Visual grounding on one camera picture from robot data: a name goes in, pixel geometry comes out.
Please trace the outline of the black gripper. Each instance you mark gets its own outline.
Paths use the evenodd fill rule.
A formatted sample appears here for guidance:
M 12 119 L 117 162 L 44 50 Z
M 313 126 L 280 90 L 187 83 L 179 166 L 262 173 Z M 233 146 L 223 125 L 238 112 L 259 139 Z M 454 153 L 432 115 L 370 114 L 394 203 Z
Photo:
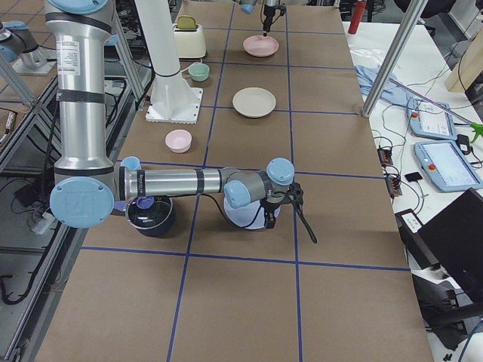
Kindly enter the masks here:
M 285 15 L 285 3 L 277 5 L 263 6 L 263 35 L 267 36 L 270 33 L 272 23 L 276 22 L 279 17 Z
M 303 190 L 299 183 L 291 183 L 286 191 L 276 191 L 270 198 L 260 202 L 264 209 L 264 226 L 273 229 L 276 224 L 275 210 L 283 204 L 290 204 L 297 213 L 303 212 Z

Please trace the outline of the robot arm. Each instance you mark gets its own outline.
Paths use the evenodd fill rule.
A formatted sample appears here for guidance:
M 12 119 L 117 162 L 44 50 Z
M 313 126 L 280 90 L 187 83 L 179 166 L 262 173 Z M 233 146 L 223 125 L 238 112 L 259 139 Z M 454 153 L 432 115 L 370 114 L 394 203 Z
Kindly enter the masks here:
M 252 14 L 256 0 L 241 0 L 238 1 L 240 9 L 245 14 Z M 262 1 L 260 19 L 263 24 L 263 36 L 267 37 L 271 31 L 271 27 L 279 17 L 283 17 L 286 14 L 287 7 L 284 3 L 277 0 Z
M 290 204 L 299 210 L 303 193 L 285 158 L 251 173 L 234 167 L 131 170 L 116 161 L 106 129 L 104 49 L 117 19 L 112 1 L 45 2 L 46 26 L 56 38 L 61 135 L 50 194 L 53 215 L 67 226 L 89 229 L 104 222 L 117 201 L 219 193 L 234 208 L 259 201 L 269 229 L 275 208 Z

